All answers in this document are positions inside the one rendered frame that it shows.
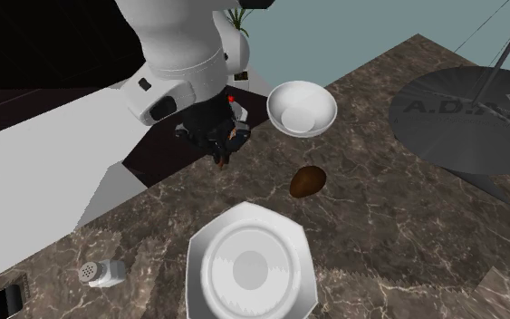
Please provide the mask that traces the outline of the brown egg-shaped fruit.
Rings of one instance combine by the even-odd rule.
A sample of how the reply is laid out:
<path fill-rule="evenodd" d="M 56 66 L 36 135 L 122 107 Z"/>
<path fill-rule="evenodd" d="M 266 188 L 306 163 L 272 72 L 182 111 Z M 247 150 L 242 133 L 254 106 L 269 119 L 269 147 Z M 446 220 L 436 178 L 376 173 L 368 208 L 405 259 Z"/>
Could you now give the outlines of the brown egg-shaped fruit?
<path fill-rule="evenodd" d="M 290 183 L 290 195 L 304 198 L 320 191 L 326 183 L 325 171 L 317 166 L 305 166 L 294 174 Z"/>

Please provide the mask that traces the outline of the grey round base with pole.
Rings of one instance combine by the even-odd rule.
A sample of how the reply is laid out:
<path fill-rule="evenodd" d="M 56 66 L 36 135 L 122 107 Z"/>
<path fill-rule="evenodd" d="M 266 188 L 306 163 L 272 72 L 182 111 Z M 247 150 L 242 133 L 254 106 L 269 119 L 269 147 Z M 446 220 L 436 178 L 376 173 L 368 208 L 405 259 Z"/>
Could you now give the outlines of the grey round base with pole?
<path fill-rule="evenodd" d="M 419 76 L 389 106 L 394 137 L 422 160 L 506 202 L 491 178 L 510 175 L 510 39 L 493 66 Z"/>

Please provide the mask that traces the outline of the white bowl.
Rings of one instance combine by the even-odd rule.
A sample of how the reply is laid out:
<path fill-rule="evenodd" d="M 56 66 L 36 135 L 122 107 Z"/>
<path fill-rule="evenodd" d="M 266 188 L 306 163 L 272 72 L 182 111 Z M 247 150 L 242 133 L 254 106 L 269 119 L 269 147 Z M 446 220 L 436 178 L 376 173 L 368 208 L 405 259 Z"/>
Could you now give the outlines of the white bowl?
<path fill-rule="evenodd" d="M 295 138 L 312 138 L 326 132 L 336 120 L 338 106 L 321 85 L 306 81 L 276 86 L 266 102 L 270 122 Z"/>

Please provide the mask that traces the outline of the green potted plant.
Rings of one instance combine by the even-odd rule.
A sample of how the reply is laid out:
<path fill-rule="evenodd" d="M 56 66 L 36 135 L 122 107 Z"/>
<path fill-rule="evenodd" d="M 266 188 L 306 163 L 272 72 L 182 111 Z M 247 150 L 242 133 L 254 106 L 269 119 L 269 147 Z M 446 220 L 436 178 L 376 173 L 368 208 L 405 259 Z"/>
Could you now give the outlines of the green potted plant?
<path fill-rule="evenodd" d="M 251 13 L 253 13 L 253 9 L 250 9 L 250 10 L 247 10 L 244 8 L 227 9 L 226 10 L 226 19 L 228 22 L 231 23 L 231 25 L 233 25 L 235 27 L 235 29 L 237 31 L 239 31 L 240 33 L 243 33 L 244 36 L 249 38 L 250 35 L 247 32 L 247 30 L 244 28 L 244 22 L 245 22 L 245 19 Z"/>

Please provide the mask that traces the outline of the white octagonal plate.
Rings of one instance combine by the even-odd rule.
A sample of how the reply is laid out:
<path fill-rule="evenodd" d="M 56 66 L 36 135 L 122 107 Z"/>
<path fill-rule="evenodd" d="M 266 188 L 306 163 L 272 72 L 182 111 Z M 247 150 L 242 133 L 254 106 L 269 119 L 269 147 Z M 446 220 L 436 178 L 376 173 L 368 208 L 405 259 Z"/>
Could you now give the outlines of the white octagonal plate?
<path fill-rule="evenodd" d="M 309 319 L 318 292 L 303 227 L 242 202 L 188 243 L 187 319 Z"/>

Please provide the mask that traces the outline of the white salt shaker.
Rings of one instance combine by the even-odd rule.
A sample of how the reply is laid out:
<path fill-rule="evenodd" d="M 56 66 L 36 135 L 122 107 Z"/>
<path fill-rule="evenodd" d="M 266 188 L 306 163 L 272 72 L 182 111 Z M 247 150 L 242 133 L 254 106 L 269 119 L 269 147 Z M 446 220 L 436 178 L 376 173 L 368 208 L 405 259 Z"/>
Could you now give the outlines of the white salt shaker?
<path fill-rule="evenodd" d="M 78 277 L 82 283 L 90 287 L 111 287 L 126 279 L 125 264 L 111 259 L 89 261 L 79 269 Z"/>

